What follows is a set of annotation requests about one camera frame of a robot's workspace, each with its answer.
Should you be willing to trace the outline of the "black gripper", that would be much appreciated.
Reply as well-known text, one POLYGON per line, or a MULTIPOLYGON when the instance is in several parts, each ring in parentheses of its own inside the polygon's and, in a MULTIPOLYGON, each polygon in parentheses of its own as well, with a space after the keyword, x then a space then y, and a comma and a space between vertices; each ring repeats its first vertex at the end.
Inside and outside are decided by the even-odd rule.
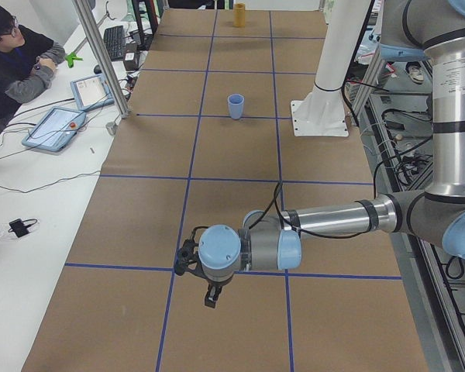
POLYGON ((204 304, 206 307, 215 308, 222 288, 229 283, 229 279, 225 281, 212 281, 208 279, 207 283, 208 289, 205 294, 204 304))

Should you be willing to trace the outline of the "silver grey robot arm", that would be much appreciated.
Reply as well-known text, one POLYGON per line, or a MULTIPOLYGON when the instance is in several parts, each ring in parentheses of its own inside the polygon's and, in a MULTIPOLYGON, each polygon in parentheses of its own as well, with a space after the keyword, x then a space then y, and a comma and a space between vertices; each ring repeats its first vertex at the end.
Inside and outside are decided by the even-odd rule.
POLYGON ((383 16, 386 59, 432 63, 432 182, 348 205, 253 211, 237 230, 208 227, 190 253, 196 275, 208 283, 208 307, 237 271, 297 267, 309 236, 407 233, 465 260, 465 1, 387 1, 383 16))

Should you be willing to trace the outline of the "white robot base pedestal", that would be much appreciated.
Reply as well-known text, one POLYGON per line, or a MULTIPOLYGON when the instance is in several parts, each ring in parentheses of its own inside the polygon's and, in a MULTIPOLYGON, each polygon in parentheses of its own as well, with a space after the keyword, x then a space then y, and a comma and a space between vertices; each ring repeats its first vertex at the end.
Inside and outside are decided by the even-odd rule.
POLYGON ((313 89, 302 101, 291 102, 296 136, 349 135, 341 89, 360 45, 360 33, 373 7, 371 0, 336 1, 332 8, 313 89))

